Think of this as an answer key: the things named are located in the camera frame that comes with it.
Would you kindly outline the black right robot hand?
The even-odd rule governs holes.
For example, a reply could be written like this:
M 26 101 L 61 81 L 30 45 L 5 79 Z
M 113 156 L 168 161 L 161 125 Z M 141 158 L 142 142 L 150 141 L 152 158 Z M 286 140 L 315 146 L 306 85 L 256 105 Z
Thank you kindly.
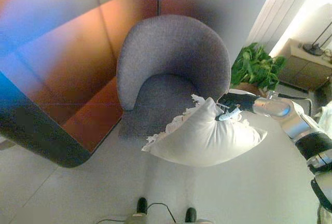
M 226 121 L 229 119 L 236 119 L 242 111 L 249 111 L 253 113 L 253 105 L 260 96 L 245 93 L 227 93 L 223 95 L 218 101 L 217 105 L 220 106 L 223 113 L 216 116 L 216 121 Z

